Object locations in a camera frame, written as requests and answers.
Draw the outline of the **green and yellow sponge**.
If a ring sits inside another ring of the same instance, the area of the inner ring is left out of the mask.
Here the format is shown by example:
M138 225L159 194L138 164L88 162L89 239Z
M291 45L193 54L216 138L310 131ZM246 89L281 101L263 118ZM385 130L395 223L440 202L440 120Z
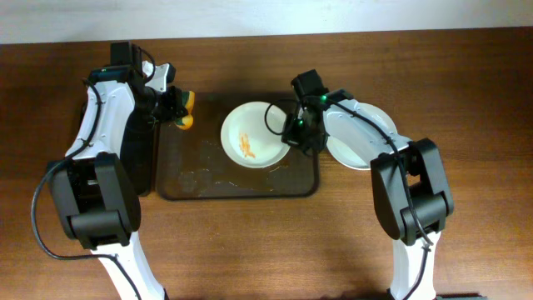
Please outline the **green and yellow sponge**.
M174 123L181 130L187 130L193 124L192 111L195 104L195 93L193 91L181 91L177 103L178 116Z

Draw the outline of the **pale blue plate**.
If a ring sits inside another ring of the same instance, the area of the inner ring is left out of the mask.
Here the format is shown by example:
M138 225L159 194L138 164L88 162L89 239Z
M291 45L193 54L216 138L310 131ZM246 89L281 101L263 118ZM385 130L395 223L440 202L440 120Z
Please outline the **pale blue plate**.
M344 100L341 101L341 105L377 124L372 117L375 106L356 100ZM392 152L386 140L375 128L337 106L332 106L324 112L324 119L326 132L329 135L327 149L339 163L348 168L367 171L370 169L372 159L381 153ZM398 148L406 145L405 143L398 145L397 142L395 144Z

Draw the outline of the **white plate top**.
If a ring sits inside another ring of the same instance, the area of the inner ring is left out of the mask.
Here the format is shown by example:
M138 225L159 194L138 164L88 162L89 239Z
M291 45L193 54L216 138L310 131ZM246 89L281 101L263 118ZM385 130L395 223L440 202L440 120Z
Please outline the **white plate top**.
M224 119L220 138L224 153L245 168L268 168L280 162L290 147L279 133L286 113L267 102L247 102L234 108Z

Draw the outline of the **white plate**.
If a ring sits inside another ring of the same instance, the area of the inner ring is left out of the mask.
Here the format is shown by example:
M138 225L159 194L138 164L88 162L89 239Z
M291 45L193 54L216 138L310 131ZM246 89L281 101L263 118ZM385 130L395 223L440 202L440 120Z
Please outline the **white plate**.
M220 138L224 153L245 168L268 168L280 162L290 147L279 133L286 113L267 102L247 102L234 108L224 119Z
M372 113L372 117L377 122L378 126L382 129L382 131L386 133L389 136L389 138L395 143L397 129L391 117L386 112L384 112L378 107L374 107L374 112Z

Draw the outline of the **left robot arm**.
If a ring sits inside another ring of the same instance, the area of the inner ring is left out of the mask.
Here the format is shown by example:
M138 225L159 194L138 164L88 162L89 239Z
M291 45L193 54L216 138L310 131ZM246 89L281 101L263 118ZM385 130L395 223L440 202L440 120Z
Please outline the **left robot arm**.
M84 79L87 105L75 141L50 162L49 186L62 229L97 259L123 299L166 299L139 238L139 198L149 193L157 125L193 124L195 94L173 86L176 69L132 42L115 42L110 63Z

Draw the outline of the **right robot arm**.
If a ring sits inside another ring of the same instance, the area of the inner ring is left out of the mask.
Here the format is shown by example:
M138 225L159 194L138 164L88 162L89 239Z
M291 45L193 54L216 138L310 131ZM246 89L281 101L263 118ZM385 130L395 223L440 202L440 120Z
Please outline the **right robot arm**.
M435 299L435 251L454 201L441 154L428 138L395 132L344 89L331 91L314 69L291 80L296 109L286 117L283 143L318 153L329 138L369 168L374 210L392 240L393 299Z

